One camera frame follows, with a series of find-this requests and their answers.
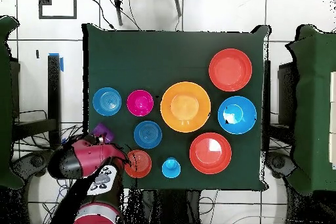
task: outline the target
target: small red bowl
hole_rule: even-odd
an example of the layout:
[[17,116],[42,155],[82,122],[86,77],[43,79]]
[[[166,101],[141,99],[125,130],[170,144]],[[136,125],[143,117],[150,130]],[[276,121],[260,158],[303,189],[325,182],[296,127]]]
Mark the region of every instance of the small red bowl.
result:
[[127,154],[132,163],[125,165],[126,173],[132,178],[145,177],[152,168],[152,160],[150,156],[143,150],[132,150]]
[[192,141],[189,157],[192,165],[204,174],[216,174],[231,161],[231,146],[218,133],[203,133]]
[[237,91],[251,79],[252,64],[244,52],[225,49],[212,58],[209,76],[213,84],[222,91]]

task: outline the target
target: large orange bowl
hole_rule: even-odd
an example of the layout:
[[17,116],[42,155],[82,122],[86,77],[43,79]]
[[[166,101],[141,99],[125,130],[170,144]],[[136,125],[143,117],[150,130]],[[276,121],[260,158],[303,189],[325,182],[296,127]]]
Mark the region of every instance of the large orange bowl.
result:
[[201,86],[180,82],[166,90],[160,110],[169,127],[179,132],[192,132],[206,123],[211,111],[210,98]]

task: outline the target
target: magenta bowl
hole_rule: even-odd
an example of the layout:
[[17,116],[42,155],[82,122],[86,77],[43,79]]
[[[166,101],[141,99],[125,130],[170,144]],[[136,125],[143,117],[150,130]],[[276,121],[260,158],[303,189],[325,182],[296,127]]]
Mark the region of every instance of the magenta bowl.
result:
[[127,98],[129,112],[138,117],[147,115],[152,111],[153,106],[153,97],[144,90],[133,91]]

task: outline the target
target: small blue bowl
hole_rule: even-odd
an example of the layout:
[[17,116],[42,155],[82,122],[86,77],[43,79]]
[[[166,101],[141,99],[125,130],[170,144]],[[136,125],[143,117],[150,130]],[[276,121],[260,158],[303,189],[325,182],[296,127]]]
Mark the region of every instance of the small blue bowl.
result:
[[257,121],[257,111],[253,103],[245,97],[229,97],[218,109],[220,126],[231,134],[248,132]]
[[100,115],[112,116],[121,107],[120,94],[109,87],[101,88],[93,96],[93,107]]
[[162,174],[166,178],[176,178],[178,175],[180,175],[181,172],[181,166],[177,162],[176,159],[170,157],[166,159],[166,161],[162,164]]
[[144,121],[134,130],[134,140],[141,148],[154,148],[162,139],[162,131],[157,123]]

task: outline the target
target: white tiled floor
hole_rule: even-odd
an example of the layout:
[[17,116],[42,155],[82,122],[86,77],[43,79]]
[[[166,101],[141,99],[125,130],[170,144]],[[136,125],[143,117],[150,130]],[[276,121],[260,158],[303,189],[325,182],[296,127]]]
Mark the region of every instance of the white tiled floor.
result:
[[[105,19],[116,29],[137,28],[124,14],[123,26],[120,27],[116,10],[110,0],[97,1],[102,6]],[[128,0],[123,0],[122,8],[131,17]],[[72,9],[73,0],[52,0],[51,6],[43,7],[43,14],[70,15]],[[138,26],[143,30],[174,31],[179,21],[174,0],[131,0],[131,9]],[[271,26],[269,59],[271,111],[274,113],[278,113],[278,66],[292,61],[285,44],[294,39],[297,27],[303,23],[315,24],[324,31],[331,31],[336,27],[335,0],[184,0],[183,11],[184,31],[250,32],[260,24]],[[66,122],[81,124],[81,24],[93,23],[103,29],[110,29],[98,5],[92,0],[77,0],[77,19],[40,20],[38,0],[0,0],[1,15],[13,16],[20,23],[18,35],[16,36],[16,31],[10,34],[8,46],[12,56],[18,57],[21,63],[21,111],[47,111],[47,56],[49,53],[59,53],[64,58],[64,71],[61,72],[62,128],[74,124]],[[181,18],[177,29],[182,29]],[[39,51],[39,58],[36,57],[36,50]],[[26,114],[25,120],[42,117],[42,114]],[[272,114],[271,122],[278,122],[277,115]],[[264,180],[269,185],[269,189],[264,192],[219,191],[211,224],[284,224],[287,202],[284,182],[273,178],[266,168]],[[59,186],[48,173],[40,178],[33,178],[29,195],[33,224],[42,224],[46,214],[42,204],[35,202],[54,202],[58,190]],[[205,190],[201,196],[214,199],[215,193],[215,190]],[[207,198],[201,202],[210,203]],[[211,205],[200,204],[199,208],[201,212],[206,212]],[[210,224],[212,212],[201,216],[202,224]]]

